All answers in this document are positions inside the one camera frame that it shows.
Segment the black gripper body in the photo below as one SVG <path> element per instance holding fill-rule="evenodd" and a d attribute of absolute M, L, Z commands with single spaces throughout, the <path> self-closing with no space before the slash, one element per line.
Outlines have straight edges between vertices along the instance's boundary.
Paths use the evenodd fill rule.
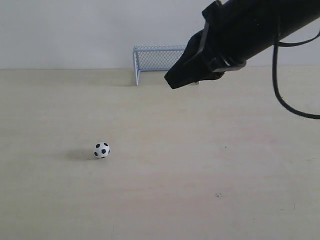
<path fill-rule="evenodd" d="M 233 59 L 218 43 L 216 36 L 218 30 L 218 18 L 222 13 L 221 1 L 214 1 L 202 11 L 205 19 L 200 42 L 196 54 L 187 61 L 188 66 L 195 68 L 195 73 L 190 79 L 201 81 L 201 78 L 210 73 L 238 71 L 246 66 L 246 61 Z"/>

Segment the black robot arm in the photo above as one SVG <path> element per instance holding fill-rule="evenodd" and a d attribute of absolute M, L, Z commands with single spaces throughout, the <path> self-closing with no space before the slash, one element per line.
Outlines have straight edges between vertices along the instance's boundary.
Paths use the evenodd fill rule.
<path fill-rule="evenodd" d="M 164 78 L 172 89 L 245 67 L 247 60 L 320 17 L 318 0 L 213 1 L 205 24 Z"/>

